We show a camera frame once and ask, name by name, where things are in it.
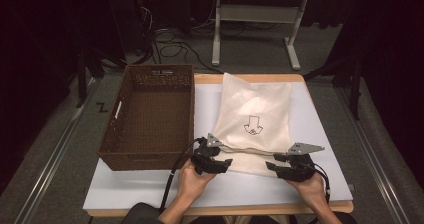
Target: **brown basket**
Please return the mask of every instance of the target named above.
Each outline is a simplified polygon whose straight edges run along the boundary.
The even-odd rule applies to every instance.
[[[192,65],[128,65],[97,154],[114,171],[171,169],[193,116]]]

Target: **arrow symbol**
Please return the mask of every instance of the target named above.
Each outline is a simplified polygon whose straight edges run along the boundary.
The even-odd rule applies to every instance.
[[[263,128],[259,126],[259,117],[249,116],[249,124],[244,125],[244,129],[251,135],[257,135],[261,133]]]

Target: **white bag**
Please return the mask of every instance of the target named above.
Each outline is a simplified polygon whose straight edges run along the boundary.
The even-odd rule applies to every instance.
[[[224,146],[216,160],[233,159],[230,171],[274,176],[265,161],[282,165],[273,153],[292,146],[290,83],[250,84],[224,74],[219,117],[212,134]]]

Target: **table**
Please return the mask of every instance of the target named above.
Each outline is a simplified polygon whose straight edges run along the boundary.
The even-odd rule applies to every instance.
[[[212,48],[212,65],[219,66],[221,53],[220,28],[221,20],[226,21],[249,21],[267,23],[292,24],[292,31],[289,37],[284,39],[287,53],[293,70],[300,70],[299,60],[294,49],[294,40],[305,12],[308,0],[302,0],[298,7],[277,7],[277,6],[257,6],[257,5],[230,5],[221,4],[221,0],[216,0],[215,8],[215,35]]]
[[[352,195],[303,78],[293,74],[238,76],[252,83],[292,83],[290,113],[292,137],[295,141],[315,143],[326,148],[325,151],[312,153],[311,157],[329,174],[332,186],[330,207],[334,211],[351,212],[353,210]],[[195,75],[195,83],[194,135],[197,137],[205,136],[215,124],[222,75]],[[168,175],[169,170],[113,172],[102,160],[99,160],[83,209],[91,216],[124,216],[138,202],[158,207]],[[167,204],[176,196],[177,187],[177,180],[174,178]],[[303,204],[297,192],[283,180],[227,172],[218,175],[207,186],[202,197],[192,205],[185,216],[285,215],[311,212]]]

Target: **person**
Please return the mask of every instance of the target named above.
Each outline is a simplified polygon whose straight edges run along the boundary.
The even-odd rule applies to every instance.
[[[134,224],[176,224],[180,223],[183,214],[190,208],[203,193],[207,184],[215,178],[216,174],[199,175],[190,159],[180,170],[178,180],[178,194],[168,208],[159,217],[138,218]],[[303,198],[305,203],[312,209],[322,224],[339,224],[341,221],[333,213],[325,200],[324,183],[321,176],[315,173],[312,178],[304,182],[287,181]]]

